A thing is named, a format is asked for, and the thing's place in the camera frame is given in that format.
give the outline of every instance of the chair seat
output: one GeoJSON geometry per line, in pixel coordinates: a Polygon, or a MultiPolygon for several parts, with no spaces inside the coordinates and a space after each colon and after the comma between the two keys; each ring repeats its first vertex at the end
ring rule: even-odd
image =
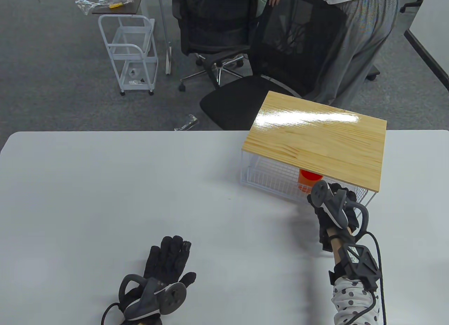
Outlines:
{"type": "Polygon", "coordinates": [[[268,91],[293,96],[276,83],[260,76],[246,76],[225,84],[201,99],[201,109],[223,130],[251,128],[268,91]]]}

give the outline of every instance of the orange cup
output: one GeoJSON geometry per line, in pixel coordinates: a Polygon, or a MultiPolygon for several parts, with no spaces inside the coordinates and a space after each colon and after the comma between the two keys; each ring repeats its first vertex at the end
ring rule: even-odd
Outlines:
{"type": "Polygon", "coordinates": [[[298,177],[299,189],[309,194],[314,184],[323,179],[323,176],[315,174],[309,171],[300,170],[300,176],[298,177]]]}

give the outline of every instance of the wire basket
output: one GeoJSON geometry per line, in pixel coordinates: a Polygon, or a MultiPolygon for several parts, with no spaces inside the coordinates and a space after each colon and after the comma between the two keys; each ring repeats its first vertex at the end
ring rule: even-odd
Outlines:
{"type": "MultiPolygon", "coordinates": [[[[241,181],[287,199],[307,202],[310,187],[298,184],[300,170],[276,160],[242,152],[241,181]]],[[[368,190],[332,178],[324,177],[329,183],[338,182],[342,187],[354,191],[357,202],[365,199],[368,190]]]]}

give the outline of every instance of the white metal rolling cart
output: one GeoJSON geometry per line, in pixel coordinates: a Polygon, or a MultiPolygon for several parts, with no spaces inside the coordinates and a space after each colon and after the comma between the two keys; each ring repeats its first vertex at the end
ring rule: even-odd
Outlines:
{"type": "Polygon", "coordinates": [[[154,43],[154,19],[137,14],[103,14],[98,19],[98,25],[119,83],[120,94],[123,96],[125,90],[148,90],[153,95],[159,65],[154,43]],[[104,18],[117,18],[119,21],[120,26],[111,42],[108,42],[103,29],[104,18]],[[124,26],[122,19],[125,18],[142,19],[143,26],[124,26]],[[120,75],[116,61],[125,61],[120,75]]]}

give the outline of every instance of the wooden tabletop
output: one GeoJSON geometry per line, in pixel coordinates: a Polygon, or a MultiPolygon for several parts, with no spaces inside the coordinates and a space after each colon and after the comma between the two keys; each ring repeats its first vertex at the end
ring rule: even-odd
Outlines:
{"type": "Polygon", "coordinates": [[[117,8],[109,6],[98,6],[92,10],[92,14],[137,14],[142,0],[134,0],[117,8]]]}
{"type": "Polygon", "coordinates": [[[379,192],[387,122],[270,91],[243,150],[379,192]]]}

